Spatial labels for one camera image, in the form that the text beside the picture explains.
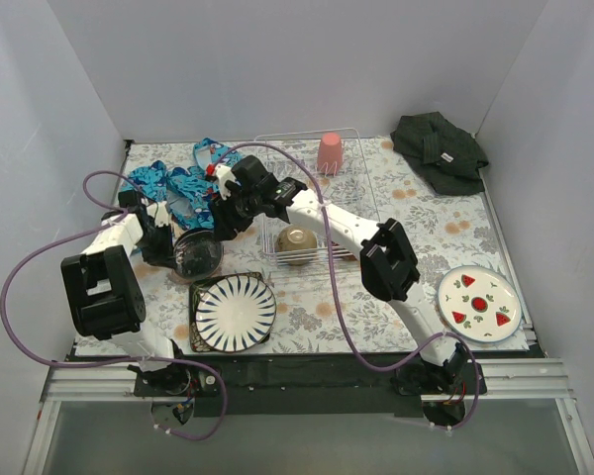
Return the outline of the clear plastic bowl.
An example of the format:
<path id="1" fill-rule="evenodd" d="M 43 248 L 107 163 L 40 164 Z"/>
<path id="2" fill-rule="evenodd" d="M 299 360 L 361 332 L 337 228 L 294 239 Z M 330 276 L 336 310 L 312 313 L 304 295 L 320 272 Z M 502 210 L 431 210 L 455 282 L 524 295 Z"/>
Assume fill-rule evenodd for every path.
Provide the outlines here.
<path id="1" fill-rule="evenodd" d="M 174 272 L 187 280 L 209 277 L 221 265 L 223 255 L 223 245 L 211 230 L 189 230 L 174 244 Z"/>

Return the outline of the black round plate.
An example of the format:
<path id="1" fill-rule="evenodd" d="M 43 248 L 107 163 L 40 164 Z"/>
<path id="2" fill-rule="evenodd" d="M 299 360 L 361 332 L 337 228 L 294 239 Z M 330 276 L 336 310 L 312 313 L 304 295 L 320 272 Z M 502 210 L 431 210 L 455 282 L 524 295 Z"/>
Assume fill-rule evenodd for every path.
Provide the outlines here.
<path id="1" fill-rule="evenodd" d="M 177 284 L 188 284 L 198 279 L 198 273 L 186 268 L 175 268 L 170 272 L 169 279 Z"/>

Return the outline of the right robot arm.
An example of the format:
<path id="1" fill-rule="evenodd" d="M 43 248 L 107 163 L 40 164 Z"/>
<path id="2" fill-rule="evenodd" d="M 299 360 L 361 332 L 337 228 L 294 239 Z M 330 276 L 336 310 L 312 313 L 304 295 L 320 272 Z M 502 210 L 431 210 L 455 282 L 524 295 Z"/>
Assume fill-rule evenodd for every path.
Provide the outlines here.
<path id="1" fill-rule="evenodd" d="M 415 387 L 446 394 L 461 385 L 466 348 L 446 332 L 427 298 L 417 256 L 398 221 L 378 223 L 327 203 L 299 180 L 278 180 L 253 155 L 233 167 L 211 165 L 207 177 L 219 188 L 210 203 L 218 240 L 235 238 L 265 215 L 339 245 L 358 260 L 365 290 L 397 314 L 417 343 L 421 370 Z"/>

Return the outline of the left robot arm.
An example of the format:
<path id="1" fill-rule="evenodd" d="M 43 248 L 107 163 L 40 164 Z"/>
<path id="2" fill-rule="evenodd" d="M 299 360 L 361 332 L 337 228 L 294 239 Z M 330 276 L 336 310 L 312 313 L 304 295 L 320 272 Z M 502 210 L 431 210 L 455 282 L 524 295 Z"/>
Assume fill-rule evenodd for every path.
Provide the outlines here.
<path id="1" fill-rule="evenodd" d="M 73 324 L 82 336 L 109 341 L 138 362 L 129 369 L 171 396 L 191 382 L 189 369 L 174 358 L 177 344 L 147 319 L 145 299 L 130 262 L 138 249 L 150 266 L 175 263 L 172 228 L 163 202 L 150 202 L 134 190 L 119 194 L 128 212 L 105 215 L 103 231 L 80 254 L 65 258 L 61 275 Z"/>

